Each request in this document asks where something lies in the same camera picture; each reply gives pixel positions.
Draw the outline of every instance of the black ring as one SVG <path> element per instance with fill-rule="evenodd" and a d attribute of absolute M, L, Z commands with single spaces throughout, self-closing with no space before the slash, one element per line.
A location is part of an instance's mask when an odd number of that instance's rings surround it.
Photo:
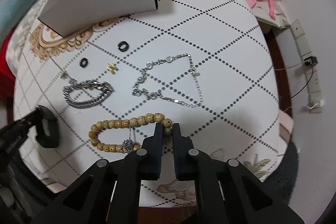
<path fill-rule="evenodd" d="M 88 65 L 89 61 L 87 58 L 82 58 L 81 59 L 81 62 L 79 63 L 79 65 L 82 67 L 82 68 L 85 68 L 87 65 Z"/>
<path fill-rule="evenodd" d="M 129 49 L 129 44 L 126 42 L 126 41 L 121 41 L 119 44 L 118 44 L 118 50 L 120 50 L 121 52 L 125 52 Z"/>

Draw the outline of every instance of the black device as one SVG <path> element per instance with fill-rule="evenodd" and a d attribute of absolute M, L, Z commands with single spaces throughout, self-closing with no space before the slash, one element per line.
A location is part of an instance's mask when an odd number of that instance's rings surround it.
<path fill-rule="evenodd" d="M 121 41 L 118 43 L 118 50 L 125 52 L 129 49 L 129 44 L 126 41 Z"/>
<path fill-rule="evenodd" d="M 48 108 L 39 105 L 33 112 L 0 130 L 0 172 L 5 170 L 13 154 L 28 138 L 28 131 L 33 126 L 36 126 L 36 141 L 42 147 L 58 147 L 57 118 Z"/>
<path fill-rule="evenodd" d="M 85 68 L 87 65 L 88 65 L 89 61 L 87 58 L 82 58 L 81 61 L 79 62 L 79 65 L 82 67 L 82 68 Z"/>
<path fill-rule="evenodd" d="M 157 123 L 141 149 L 122 160 L 98 160 L 31 224 L 136 224 L 141 180 L 160 177 L 162 135 L 163 126 Z M 178 123 L 172 138 L 176 178 L 195 181 L 198 211 L 185 224 L 304 223 L 236 159 L 214 160 L 194 149 L 192 140 L 181 136 Z"/>
<path fill-rule="evenodd" d="M 316 56 L 310 56 L 310 57 L 307 57 L 303 60 L 304 62 L 304 65 L 306 67 L 315 67 L 319 62 L 317 61 L 317 57 Z"/>

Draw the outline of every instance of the dotted diamond pattern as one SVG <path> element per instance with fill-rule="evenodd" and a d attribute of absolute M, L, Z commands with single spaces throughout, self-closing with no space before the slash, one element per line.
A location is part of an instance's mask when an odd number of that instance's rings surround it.
<path fill-rule="evenodd" d="M 120 41 L 130 44 L 127 52 L 117 50 Z M 122 159 L 124 154 L 105 153 L 90 146 L 87 133 L 91 125 L 148 112 L 162 112 L 180 123 L 182 134 L 213 158 L 251 162 L 258 154 L 259 160 L 270 159 L 263 170 L 271 173 L 277 167 L 276 81 L 263 34 L 245 0 L 159 0 L 157 11 L 122 17 L 106 31 L 94 34 L 80 50 L 41 61 L 29 48 L 28 42 L 16 81 L 14 118 L 44 105 L 57 116 L 62 138 L 58 148 L 43 149 L 35 141 L 35 130 L 30 131 L 20 152 L 38 178 L 52 177 L 68 186 L 98 159 Z M 146 62 L 185 52 L 191 54 L 200 73 L 198 81 L 204 98 L 201 107 L 131 95 L 138 71 Z M 83 57 L 89 60 L 85 69 L 79 66 Z M 109 62 L 119 69 L 115 75 L 106 70 Z M 197 103 L 198 92 L 188 68 L 186 58 L 155 66 L 142 86 Z M 107 81 L 115 92 L 90 109 L 69 107 L 62 97 L 62 87 L 67 84 L 60 78 L 64 70 L 79 81 Z M 73 93 L 76 100 L 95 95 L 91 90 Z M 132 139 L 142 143 L 153 131 L 154 124 L 137 128 Z M 122 143 L 127 137 L 128 130 L 119 129 L 105 131 L 100 139 Z M 140 206 L 193 205 L 193 184 L 176 183 L 174 179 L 172 143 L 166 140 L 161 178 L 142 182 Z M 170 190 L 167 184 L 173 185 Z"/>

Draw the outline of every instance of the white patterned tablecloth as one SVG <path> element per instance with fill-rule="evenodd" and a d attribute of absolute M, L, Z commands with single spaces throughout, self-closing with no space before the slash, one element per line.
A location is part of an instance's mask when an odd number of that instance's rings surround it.
<path fill-rule="evenodd" d="M 91 147 L 91 125 L 149 112 L 161 112 L 178 122 L 195 148 L 218 160 L 237 158 L 261 180 L 277 168 L 276 80 L 264 36 L 246 0 L 159 0 L 156 11 L 100 22 L 76 37 L 58 37 L 38 20 L 30 33 L 17 74 L 14 118 L 44 105 L 58 118 L 61 132 L 60 146 L 44 149 L 36 143 L 32 129 L 20 149 L 24 162 L 38 178 L 52 178 L 68 186 L 98 159 L 122 159 L 125 154 Z M 117 49 L 120 41 L 130 45 L 125 53 Z M 201 107 L 131 95 L 139 69 L 146 62 L 186 52 L 200 73 Z M 86 68 L 79 66 L 83 57 L 89 61 Z M 110 62 L 119 69 L 115 75 L 106 70 Z M 149 91 L 161 89 L 163 96 L 197 102 L 198 91 L 188 69 L 187 58 L 155 66 L 142 86 Z M 69 107 L 62 96 L 62 87 L 68 84 L 60 78 L 64 70 L 78 81 L 107 81 L 114 92 L 100 106 Z M 90 98 L 83 91 L 73 96 L 77 100 Z M 154 126 L 137 128 L 132 139 L 142 143 L 153 135 Z M 121 144 L 127 137 L 128 129 L 114 129 L 101 134 L 100 140 Z M 193 204 L 193 182 L 175 181 L 168 141 L 163 145 L 161 178 L 142 182 L 140 206 Z"/>

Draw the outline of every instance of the wooden bead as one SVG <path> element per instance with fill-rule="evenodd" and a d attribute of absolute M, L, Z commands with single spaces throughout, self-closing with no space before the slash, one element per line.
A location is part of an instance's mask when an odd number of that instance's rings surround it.
<path fill-rule="evenodd" d="M 163 130 L 163 135 L 164 135 L 165 137 L 169 137 L 169 136 L 171 135 L 171 128 L 165 128 L 165 129 Z"/>
<path fill-rule="evenodd" d="M 93 147 L 96 147 L 99 143 L 100 143 L 100 140 L 98 140 L 98 139 L 93 139 L 93 140 L 91 140 L 91 145 L 92 145 Z"/>
<path fill-rule="evenodd" d="M 103 147 L 104 147 L 104 143 L 99 143 L 97 144 L 97 149 L 100 150 L 100 151 L 103 151 Z"/>
<path fill-rule="evenodd" d="M 148 122 L 146 122 L 145 116 L 139 116 L 137 118 L 138 124 L 141 126 L 145 126 L 148 124 Z"/>
<path fill-rule="evenodd" d="M 121 120 L 115 120 L 115 128 L 121 128 Z"/>
<path fill-rule="evenodd" d="M 115 120 L 109 120 L 109 128 L 115 128 Z"/>
<path fill-rule="evenodd" d="M 104 152 L 110 152 L 110 146 L 108 144 L 103 145 L 103 151 Z"/>
<path fill-rule="evenodd" d="M 147 113 L 145 115 L 146 122 L 155 122 L 154 121 L 154 114 L 153 113 Z"/>
<path fill-rule="evenodd" d="M 104 120 L 103 121 L 103 128 L 108 129 L 109 128 L 109 120 Z"/>
<path fill-rule="evenodd" d="M 154 121 L 155 122 L 162 122 L 165 119 L 165 116 L 162 113 L 155 113 L 154 114 Z"/>
<path fill-rule="evenodd" d="M 138 119 L 137 118 L 130 119 L 129 124 L 130 124 L 131 127 L 138 127 L 139 126 Z"/>
<path fill-rule="evenodd" d="M 96 123 L 96 127 L 97 127 L 99 130 L 103 129 L 103 122 L 100 121 L 100 122 Z"/>
<path fill-rule="evenodd" d="M 94 124 L 92 127 L 91 127 L 91 131 L 93 133 L 98 133 L 99 132 L 99 129 L 97 128 L 97 126 Z"/>
<path fill-rule="evenodd" d="M 116 151 L 116 145 L 115 144 L 110 144 L 109 145 L 109 150 L 110 150 L 110 152 L 115 152 Z"/>
<path fill-rule="evenodd" d="M 92 131 L 89 132 L 89 138 L 90 139 L 96 139 L 97 138 L 97 134 L 93 133 Z"/>
<path fill-rule="evenodd" d="M 115 146 L 115 151 L 116 151 L 117 153 L 120 153 L 121 150 L 122 150 L 122 148 L 123 148 L 123 146 L 122 146 L 121 144 L 117 144 L 117 145 Z"/>
<path fill-rule="evenodd" d="M 133 151 L 140 149 L 140 147 L 141 147 L 140 144 L 135 144 L 133 146 Z"/>
<path fill-rule="evenodd" d="M 162 122 L 163 126 L 165 128 L 171 127 L 173 125 L 173 122 L 171 121 L 171 119 L 165 118 Z"/>
<path fill-rule="evenodd" d="M 122 128 L 129 128 L 129 120 L 125 119 L 121 121 Z"/>

